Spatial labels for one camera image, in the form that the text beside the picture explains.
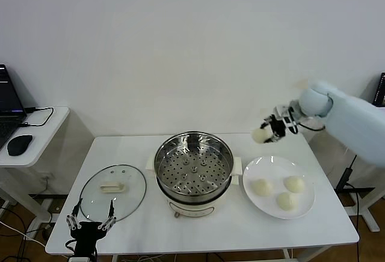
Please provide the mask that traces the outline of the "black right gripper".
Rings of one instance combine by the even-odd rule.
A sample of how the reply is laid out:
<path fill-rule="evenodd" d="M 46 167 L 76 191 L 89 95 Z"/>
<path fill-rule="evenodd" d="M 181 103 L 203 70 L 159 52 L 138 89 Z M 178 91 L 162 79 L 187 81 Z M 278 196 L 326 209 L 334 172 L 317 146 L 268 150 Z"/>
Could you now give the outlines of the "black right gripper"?
<path fill-rule="evenodd" d="M 278 120 L 275 115 L 271 115 L 264 119 L 262 124 L 260 125 L 260 129 L 264 129 L 266 127 L 270 127 L 273 135 L 266 136 L 263 138 L 262 143 L 271 143 L 277 142 L 279 138 L 283 138 L 286 136 L 286 126 L 282 120 Z"/>

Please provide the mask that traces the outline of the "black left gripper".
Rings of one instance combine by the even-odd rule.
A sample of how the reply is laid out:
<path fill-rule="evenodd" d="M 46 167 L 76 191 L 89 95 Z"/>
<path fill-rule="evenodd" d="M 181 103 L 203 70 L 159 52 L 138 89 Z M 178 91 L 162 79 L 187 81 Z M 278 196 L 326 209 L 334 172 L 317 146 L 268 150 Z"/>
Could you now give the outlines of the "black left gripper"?
<path fill-rule="evenodd" d="M 97 256 L 96 243 L 104 238 L 104 231 L 109 231 L 116 223 L 114 200 L 109 205 L 108 218 L 104 222 L 80 222 L 78 213 L 81 208 L 82 198 L 74 206 L 66 222 L 70 229 L 70 235 L 74 238 L 76 245 L 74 256 Z"/>

